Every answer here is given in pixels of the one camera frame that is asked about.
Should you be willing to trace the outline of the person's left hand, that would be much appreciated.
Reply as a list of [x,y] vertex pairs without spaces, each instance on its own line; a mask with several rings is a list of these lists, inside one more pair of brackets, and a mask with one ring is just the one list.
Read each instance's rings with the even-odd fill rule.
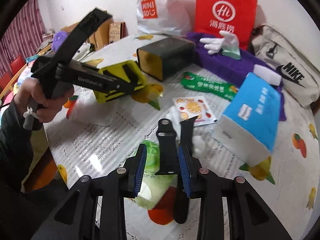
[[61,111],[63,105],[68,99],[74,95],[74,87],[72,86],[65,94],[55,99],[47,99],[42,90],[42,86],[36,79],[31,77],[25,79],[21,87],[18,89],[17,94],[14,96],[14,103],[18,112],[22,115],[27,111],[29,101],[34,99],[39,105],[44,108],[36,111],[39,121],[42,123],[51,122],[57,113]]

